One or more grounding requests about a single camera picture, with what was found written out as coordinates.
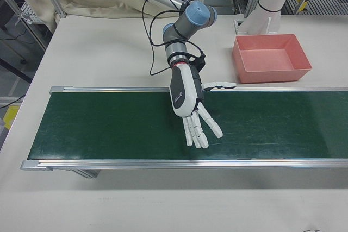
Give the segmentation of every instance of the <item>white table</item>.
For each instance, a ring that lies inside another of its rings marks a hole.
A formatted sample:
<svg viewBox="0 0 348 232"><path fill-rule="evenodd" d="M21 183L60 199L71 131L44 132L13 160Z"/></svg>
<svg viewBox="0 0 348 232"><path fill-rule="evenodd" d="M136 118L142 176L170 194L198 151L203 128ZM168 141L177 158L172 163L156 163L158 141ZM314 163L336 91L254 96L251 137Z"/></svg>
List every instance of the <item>white table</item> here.
<svg viewBox="0 0 348 232"><path fill-rule="evenodd" d="M154 37L161 40L160 20ZM232 16L192 39L205 51L204 82L236 81ZM283 17L313 69L295 83L348 86L348 17ZM51 86L167 86L150 77L140 19L68 16L60 21L0 151L1 231L345 231L348 170L102 171L88 180L67 171L26 172L26 159ZM167 66L162 48L156 69Z"/></svg>

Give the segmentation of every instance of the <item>green conveyor belt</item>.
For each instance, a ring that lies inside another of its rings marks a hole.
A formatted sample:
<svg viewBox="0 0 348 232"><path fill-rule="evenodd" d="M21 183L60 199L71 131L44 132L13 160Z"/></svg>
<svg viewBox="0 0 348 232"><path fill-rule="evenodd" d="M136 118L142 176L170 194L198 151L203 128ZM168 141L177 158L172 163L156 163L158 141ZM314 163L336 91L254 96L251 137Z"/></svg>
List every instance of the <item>green conveyor belt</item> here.
<svg viewBox="0 0 348 232"><path fill-rule="evenodd" d="M54 92L28 159L348 158L348 92L209 92L208 149L185 144L168 92Z"/></svg>

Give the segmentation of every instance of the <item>conveyor leg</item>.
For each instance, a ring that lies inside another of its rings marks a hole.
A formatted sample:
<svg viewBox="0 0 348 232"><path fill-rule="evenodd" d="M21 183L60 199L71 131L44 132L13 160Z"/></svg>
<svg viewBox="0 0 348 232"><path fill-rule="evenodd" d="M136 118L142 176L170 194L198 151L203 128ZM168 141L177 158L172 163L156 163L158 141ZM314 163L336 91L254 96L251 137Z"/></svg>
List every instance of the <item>conveyor leg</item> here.
<svg viewBox="0 0 348 232"><path fill-rule="evenodd" d="M82 177L87 178L87 179L95 179L95 178L97 178L97 176L98 176L98 174L100 172L100 170L78 170L78 169L73 169L73 170L70 170L70 171L73 171L76 174L79 174Z"/></svg>

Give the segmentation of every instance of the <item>pink tray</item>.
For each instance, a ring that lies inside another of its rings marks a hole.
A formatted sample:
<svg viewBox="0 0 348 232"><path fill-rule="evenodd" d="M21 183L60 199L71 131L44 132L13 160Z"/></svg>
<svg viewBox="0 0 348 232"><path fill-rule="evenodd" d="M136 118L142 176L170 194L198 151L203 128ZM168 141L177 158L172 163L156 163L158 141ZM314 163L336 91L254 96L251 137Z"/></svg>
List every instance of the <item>pink tray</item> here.
<svg viewBox="0 0 348 232"><path fill-rule="evenodd" d="M245 84L297 81L312 69L295 35L236 36L233 59Z"/></svg>

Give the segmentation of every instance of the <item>robotic arm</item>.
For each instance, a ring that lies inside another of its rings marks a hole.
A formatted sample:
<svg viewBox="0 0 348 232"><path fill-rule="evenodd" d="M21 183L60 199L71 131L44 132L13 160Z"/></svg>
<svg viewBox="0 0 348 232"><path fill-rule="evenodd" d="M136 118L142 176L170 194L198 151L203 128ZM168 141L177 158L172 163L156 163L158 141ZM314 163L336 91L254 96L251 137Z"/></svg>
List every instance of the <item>robotic arm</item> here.
<svg viewBox="0 0 348 232"><path fill-rule="evenodd" d="M182 117L188 146L195 143L196 148L208 148L208 140L201 128L199 116L209 125L216 137L222 137L219 125L212 119L203 106L203 90L214 87L234 88L232 83L209 83L202 85L199 71L205 65L204 55L190 60L186 42L200 29L210 27L217 18L217 13L200 1L192 0L145 0L155 5L181 11L175 23L163 29L163 41L167 61L172 68L170 95L174 112Z"/></svg>

